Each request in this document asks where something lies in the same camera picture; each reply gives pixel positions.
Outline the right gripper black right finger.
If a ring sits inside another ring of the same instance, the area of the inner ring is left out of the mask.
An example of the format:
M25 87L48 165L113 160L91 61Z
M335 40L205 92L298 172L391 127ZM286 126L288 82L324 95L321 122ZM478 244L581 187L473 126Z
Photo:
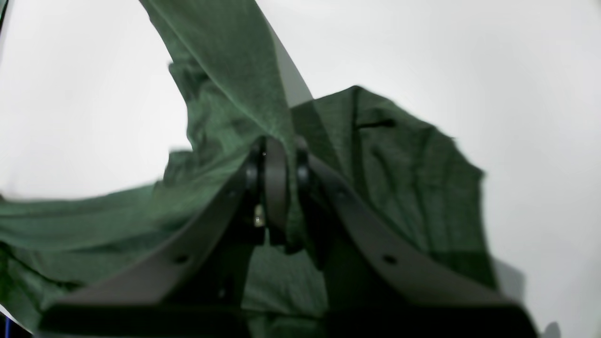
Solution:
M537 338L516 302L420 253L297 140L299 201L324 273L329 338Z

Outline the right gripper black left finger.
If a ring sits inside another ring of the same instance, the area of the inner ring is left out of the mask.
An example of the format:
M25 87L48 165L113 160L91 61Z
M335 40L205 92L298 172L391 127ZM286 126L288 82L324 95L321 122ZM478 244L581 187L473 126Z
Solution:
M241 309L256 246L284 246L287 156L259 137L212 201L154 252L69 294L42 317L39 338L248 338Z

